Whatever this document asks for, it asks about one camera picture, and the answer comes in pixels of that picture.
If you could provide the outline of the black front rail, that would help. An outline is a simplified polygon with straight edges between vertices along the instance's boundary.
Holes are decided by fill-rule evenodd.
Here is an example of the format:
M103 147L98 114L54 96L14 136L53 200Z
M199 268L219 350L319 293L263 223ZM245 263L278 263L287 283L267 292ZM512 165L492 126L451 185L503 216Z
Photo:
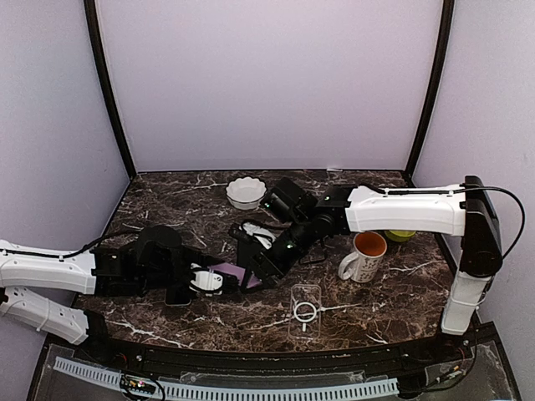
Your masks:
M418 372L434 363L469 365L502 341L491 322L458 340L438 336L436 312L390 312L374 305L323 307L309 333L282 304L151 308L110 306L109 335L76 355L149 375L208 373Z

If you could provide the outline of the black frame post left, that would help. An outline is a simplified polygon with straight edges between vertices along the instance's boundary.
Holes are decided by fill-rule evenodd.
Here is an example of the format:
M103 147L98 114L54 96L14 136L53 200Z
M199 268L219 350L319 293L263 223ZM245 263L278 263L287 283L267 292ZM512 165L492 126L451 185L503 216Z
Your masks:
M137 171L127 143L125 131L121 122L119 109L115 99L115 93L110 79L107 60L104 51L104 42L100 31L97 2L95 0L84 0L84 15L89 34L89 41L93 53L94 66L99 79L100 91L103 96L104 105L110 121L110 126L114 134L115 143L120 157L125 167L129 180L137 176Z

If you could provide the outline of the black frame post right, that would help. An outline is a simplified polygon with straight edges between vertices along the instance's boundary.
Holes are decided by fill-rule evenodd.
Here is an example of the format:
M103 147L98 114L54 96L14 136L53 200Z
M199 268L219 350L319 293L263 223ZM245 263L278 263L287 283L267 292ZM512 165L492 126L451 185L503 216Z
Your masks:
M453 15L455 10L454 0L444 0L441 7L441 19L436 39L436 48L425 98L422 105L420 118L415 131L415 137L410 148L408 160L403 171L404 178L411 182L418 165L425 138L430 127L431 117L435 108L437 95L440 88L442 73L446 61L446 53L451 35Z

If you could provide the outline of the white scalloped ceramic bowl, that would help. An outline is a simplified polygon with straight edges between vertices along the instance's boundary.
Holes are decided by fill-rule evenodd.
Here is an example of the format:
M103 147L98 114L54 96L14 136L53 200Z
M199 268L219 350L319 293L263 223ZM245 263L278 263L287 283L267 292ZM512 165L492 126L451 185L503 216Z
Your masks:
M250 176L231 181L226 188L229 203L234 208L243 211L258 208L266 192L265 183Z

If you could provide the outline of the clear phone case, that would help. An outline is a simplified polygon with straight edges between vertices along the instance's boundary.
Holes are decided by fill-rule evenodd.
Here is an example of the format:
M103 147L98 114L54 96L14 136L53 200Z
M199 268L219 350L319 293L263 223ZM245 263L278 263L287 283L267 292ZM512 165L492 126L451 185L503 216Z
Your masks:
M299 340L320 337L322 313L321 287L296 284L291 288L288 336Z

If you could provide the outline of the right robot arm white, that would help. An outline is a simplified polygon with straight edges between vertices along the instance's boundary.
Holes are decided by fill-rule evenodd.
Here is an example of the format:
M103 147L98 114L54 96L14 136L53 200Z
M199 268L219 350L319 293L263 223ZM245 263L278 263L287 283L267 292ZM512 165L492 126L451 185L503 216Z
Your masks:
M262 244L236 228L237 264L244 278L258 278L274 287L290 268L325 237L372 231L424 231L461 238L461 260L441 318L441 332L426 345L436 363L459 348L458 336L469 327L472 314L508 251L502 249L497 213L489 192L474 176L459 185L435 188L378 188L360 184L334 185L322 198L283 177L262 198L260 206L287 228Z

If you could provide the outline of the green bowl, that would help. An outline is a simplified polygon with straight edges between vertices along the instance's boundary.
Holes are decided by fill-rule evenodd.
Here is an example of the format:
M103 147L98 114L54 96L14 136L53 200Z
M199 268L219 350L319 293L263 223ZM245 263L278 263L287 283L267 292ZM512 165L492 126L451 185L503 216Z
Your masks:
M393 242L404 243L409 241L412 237L415 236L415 231L392 231L385 230L385 236Z

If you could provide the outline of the green circuit board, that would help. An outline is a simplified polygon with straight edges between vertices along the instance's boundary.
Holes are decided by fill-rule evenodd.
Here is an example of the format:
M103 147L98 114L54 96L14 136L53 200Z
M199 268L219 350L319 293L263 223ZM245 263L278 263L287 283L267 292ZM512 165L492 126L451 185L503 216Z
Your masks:
M125 393L135 395L152 396L157 392L157 387L150 380L124 374L120 376L119 386Z

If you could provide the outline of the white patterned mug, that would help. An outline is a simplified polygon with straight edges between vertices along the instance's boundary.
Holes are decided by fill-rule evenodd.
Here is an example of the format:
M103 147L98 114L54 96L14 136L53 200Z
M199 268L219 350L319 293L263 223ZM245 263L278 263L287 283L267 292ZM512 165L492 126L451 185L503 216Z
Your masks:
M353 239L353 250L339 263L338 277L357 283L370 282L387 251L384 237L374 231L361 232Z

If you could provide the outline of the silver smartphone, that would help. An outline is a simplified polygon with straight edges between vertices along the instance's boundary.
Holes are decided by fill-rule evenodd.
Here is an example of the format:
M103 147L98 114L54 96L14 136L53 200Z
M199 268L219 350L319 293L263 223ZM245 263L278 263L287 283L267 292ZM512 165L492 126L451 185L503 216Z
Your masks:
M174 285L166 288L165 304L168 307L185 307L191 304L192 291L185 285Z

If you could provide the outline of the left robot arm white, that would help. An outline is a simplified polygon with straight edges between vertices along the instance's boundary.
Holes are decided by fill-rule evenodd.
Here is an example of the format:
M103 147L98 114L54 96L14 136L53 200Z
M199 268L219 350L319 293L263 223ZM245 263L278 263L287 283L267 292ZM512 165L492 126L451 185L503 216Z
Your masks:
M104 317L62 306L35 292L60 289L97 297L143 297L163 289L174 305L187 305L197 294L234 292L237 277L216 271L220 260L184 246L169 226L132 231L121 247L95 240L78 251L50 251L1 242L1 314L73 344L100 364L118 357L108 339Z

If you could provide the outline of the black frame post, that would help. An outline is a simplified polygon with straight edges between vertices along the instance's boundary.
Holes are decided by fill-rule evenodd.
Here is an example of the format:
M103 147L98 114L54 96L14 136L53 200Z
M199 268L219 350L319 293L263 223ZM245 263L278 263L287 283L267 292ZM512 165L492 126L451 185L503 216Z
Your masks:
M441 7L441 19L436 39L436 48L425 98L422 105L420 118L415 131L415 137L410 148L408 160L403 171L404 178L411 182L418 165L425 138L430 127L431 117L435 108L437 95L440 88L442 73L446 61L446 53L451 35L453 15L455 10L454 0L444 0Z
M125 131L121 122L119 109L115 99L115 93L110 79L107 60L104 51L104 42L100 31L97 2L95 0L84 0L84 15L89 34L89 41L93 53L94 66L99 79L100 91L103 96L104 105L110 121L110 126L114 134L115 143L120 157L125 167L129 180L137 176L137 171L127 143Z

